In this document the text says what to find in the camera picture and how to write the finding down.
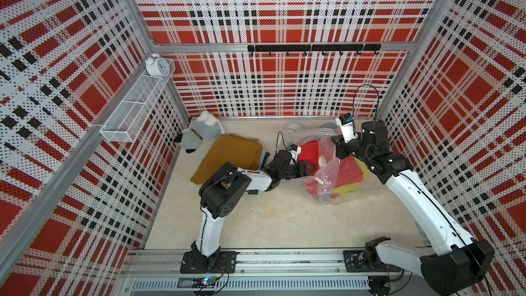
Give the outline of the red garment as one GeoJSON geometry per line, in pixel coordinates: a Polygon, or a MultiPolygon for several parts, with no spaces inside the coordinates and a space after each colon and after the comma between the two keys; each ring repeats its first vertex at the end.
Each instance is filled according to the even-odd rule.
{"type": "MultiPolygon", "coordinates": [[[[306,161],[315,166],[315,169],[308,169],[310,176],[314,176],[320,171],[322,166],[325,165],[325,158],[323,158],[321,152],[320,141],[321,140],[318,139],[303,144],[301,146],[301,153],[298,156],[298,161],[306,161]]],[[[348,157],[341,160],[336,186],[331,192],[331,198],[335,199],[340,195],[353,193],[361,183],[364,182],[366,175],[365,168],[363,168],[362,164],[359,164],[355,158],[348,157]]]]}

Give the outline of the clear plastic vacuum bag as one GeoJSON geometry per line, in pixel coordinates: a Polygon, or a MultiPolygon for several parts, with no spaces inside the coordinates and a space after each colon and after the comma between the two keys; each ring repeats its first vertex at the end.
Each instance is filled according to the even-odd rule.
{"type": "Polygon", "coordinates": [[[338,171],[341,160],[336,157],[335,145],[331,137],[337,135],[333,129],[320,127],[298,132],[283,131],[286,145],[303,144],[320,139],[322,155],[327,160],[327,165],[320,169],[314,176],[302,177],[291,180],[282,180],[280,186],[297,191],[301,195],[312,198],[318,204],[343,204],[345,202],[357,201],[366,197],[387,193],[388,189],[371,173],[360,187],[353,193],[331,198],[331,192],[336,186],[338,171]]]}

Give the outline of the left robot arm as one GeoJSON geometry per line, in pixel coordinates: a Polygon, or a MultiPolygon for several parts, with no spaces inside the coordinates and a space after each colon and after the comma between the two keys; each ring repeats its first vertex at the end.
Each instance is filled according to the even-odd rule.
{"type": "Polygon", "coordinates": [[[282,180],[311,176],[316,165],[299,161],[300,148],[290,146],[277,152],[271,162],[258,170],[243,169],[231,162],[218,169],[199,190],[202,222],[192,251],[200,263],[212,263],[219,256],[224,220],[244,194],[269,192],[282,180]]]}

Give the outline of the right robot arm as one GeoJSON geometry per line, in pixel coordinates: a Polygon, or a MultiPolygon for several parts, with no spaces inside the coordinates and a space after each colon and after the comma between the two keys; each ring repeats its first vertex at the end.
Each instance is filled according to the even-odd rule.
{"type": "Polygon", "coordinates": [[[369,268],[395,266],[422,277],[439,295],[451,295],[486,282],[494,258],[493,246],[465,230],[428,191],[411,162],[392,152],[383,121],[367,121],[356,129],[350,114],[336,118],[341,134],[331,141],[336,156],[363,162],[408,209],[428,238],[429,250],[404,246],[388,237],[366,243],[364,264],[369,268]]]}

